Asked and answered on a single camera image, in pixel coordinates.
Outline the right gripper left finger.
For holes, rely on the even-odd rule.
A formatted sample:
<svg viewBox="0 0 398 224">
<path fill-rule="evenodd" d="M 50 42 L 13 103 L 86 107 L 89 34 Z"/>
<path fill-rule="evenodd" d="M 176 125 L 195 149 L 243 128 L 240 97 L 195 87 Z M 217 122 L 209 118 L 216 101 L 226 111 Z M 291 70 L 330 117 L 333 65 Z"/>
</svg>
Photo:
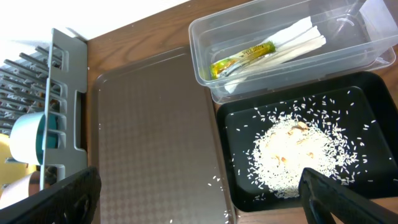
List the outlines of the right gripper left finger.
<svg viewBox="0 0 398 224">
<path fill-rule="evenodd" d="M 98 169 L 87 167 L 2 209 L 1 223 L 91 223 L 100 192 Z"/>
</svg>

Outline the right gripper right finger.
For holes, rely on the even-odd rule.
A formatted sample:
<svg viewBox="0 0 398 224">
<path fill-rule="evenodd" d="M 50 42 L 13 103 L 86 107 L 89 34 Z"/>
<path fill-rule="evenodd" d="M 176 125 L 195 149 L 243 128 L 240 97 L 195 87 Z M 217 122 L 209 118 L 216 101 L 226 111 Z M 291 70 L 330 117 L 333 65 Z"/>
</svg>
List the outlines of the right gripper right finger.
<svg viewBox="0 0 398 224">
<path fill-rule="evenodd" d="M 305 168 L 298 191 L 308 223 L 397 223 L 397 214 L 362 197 L 311 168 Z"/>
</svg>

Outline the light blue bowl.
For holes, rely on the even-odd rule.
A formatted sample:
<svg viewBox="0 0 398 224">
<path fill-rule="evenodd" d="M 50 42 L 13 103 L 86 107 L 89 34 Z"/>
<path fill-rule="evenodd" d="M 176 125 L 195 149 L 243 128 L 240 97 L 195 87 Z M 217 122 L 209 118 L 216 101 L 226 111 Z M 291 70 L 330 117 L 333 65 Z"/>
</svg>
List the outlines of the light blue bowl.
<svg viewBox="0 0 398 224">
<path fill-rule="evenodd" d="M 9 140 L 10 152 L 15 160 L 33 165 L 43 163 L 44 126 L 44 112 L 25 114 L 17 119 Z"/>
</svg>

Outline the green orange snack wrapper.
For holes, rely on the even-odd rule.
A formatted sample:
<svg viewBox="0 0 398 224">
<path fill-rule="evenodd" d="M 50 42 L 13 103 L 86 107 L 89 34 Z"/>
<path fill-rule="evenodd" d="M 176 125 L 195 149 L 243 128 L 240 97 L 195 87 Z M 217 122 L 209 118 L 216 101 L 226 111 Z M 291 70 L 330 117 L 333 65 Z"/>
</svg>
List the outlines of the green orange snack wrapper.
<svg viewBox="0 0 398 224">
<path fill-rule="evenodd" d="M 229 76 L 235 70 L 248 65 L 255 59 L 276 51 L 273 42 L 268 41 L 242 50 L 232 56 L 221 59 L 210 65 L 211 78 L 213 80 Z"/>
</svg>

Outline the pink white bowl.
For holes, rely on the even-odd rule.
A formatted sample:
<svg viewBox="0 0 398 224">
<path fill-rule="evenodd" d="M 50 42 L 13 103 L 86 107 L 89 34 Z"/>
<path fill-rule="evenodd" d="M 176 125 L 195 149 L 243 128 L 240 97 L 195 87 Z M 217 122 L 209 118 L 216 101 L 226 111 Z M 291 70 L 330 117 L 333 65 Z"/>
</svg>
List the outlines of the pink white bowl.
<svg viewBox="0 0 398 224">
<path fill-rule="evenodd" d="M 8 185 L 1 195 L 1 209 L 24 200 L 40 191 L 40 172 L 35 171 Z"/>
</svg>

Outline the yellow plate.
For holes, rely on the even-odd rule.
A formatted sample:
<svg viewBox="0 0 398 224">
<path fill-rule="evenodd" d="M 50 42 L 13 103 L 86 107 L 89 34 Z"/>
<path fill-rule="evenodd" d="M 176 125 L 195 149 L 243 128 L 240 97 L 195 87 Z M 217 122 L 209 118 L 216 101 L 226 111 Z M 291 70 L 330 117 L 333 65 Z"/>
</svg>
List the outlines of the yellow plate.
<svg viewBox="0 0 398 224">
<path fill-rule="evenodd" d="M 12 157 L 9 149 L 9 136 L 1 134 L 1 187 L 37 170 L 35 165 L 6 163 L 6 159 L 9 157 Z"/>
</svg>

